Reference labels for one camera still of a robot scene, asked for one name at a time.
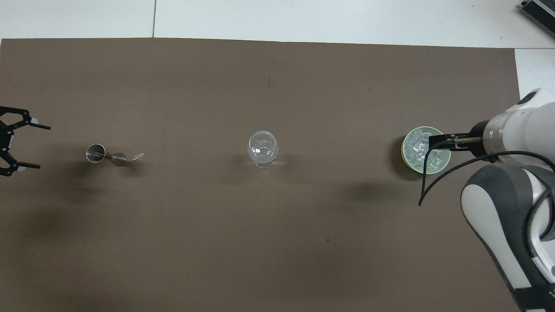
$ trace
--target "wine glass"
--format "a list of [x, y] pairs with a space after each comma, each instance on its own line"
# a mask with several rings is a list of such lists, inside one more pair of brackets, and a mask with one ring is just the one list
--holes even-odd
[[273, 134], [260, 130], [250, 136], [247, 146], [249, 156], [258, 168], [269, 168], [278, 156], [278, 142]]

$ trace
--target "brown table surface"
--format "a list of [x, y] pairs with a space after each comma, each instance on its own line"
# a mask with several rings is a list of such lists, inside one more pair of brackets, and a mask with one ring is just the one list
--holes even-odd
[[[4, 39], [0, 105], [52, 130], [17, 129], [42, 168], [0, 177], [0, 310], [517, 311], [460, 210], [485, 163], [419, 208], [400, 157], [517, 101], [512, 49]], [[90, 164], [92, 143], [145, 156]]]

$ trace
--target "metal jigger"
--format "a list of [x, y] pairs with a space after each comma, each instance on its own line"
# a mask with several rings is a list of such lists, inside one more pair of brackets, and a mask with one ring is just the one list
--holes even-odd
[[131, 162], [134, 162], [135, 160], [141, 158], [143, 155], [144, 154], [139, 154], [133, 157], [133, 159], [128, 160], [127, 156], [125, 156], [124, 153], [114, 153], [114, 154], [107, 153], [104, 146], [100, 144], [93, 144], [89, 146], [89, 148], [87, 149], [87, 160], [90, 161], [91, 163], [93, 164], [99, 163], [104, 158], [107, 158], [111, 161], [111, 163], [113, 163], [117, 167], [127, 166]]

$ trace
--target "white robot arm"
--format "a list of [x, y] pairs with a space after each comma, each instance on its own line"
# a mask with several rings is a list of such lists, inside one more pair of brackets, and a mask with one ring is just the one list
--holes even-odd
[[[430, 137], [430, 149], [469, 150], [502, 164], [485, 166], [468, 180], [461, 206], [517, 306], [527, 312], [555, 312], [554, 121], [555, 98], [536, 89], [469, 133]], [[510, 151], [519, 154], [499, 155]]]

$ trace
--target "bowl of ice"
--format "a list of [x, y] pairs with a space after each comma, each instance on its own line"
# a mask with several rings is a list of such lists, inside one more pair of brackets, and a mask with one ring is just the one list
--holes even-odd
[[[428, 152], [428, 137], [438, 134], [443, 133], [433, 127], [418, 127], [407, 134], [401, 145], [401, 155], [409, 168], [418, 173], [423, 173], [424, 156]], [[428, 156], [426, 174], [438, 173], [445, 169], [450, 159], [450, 150], [434, 149]]]

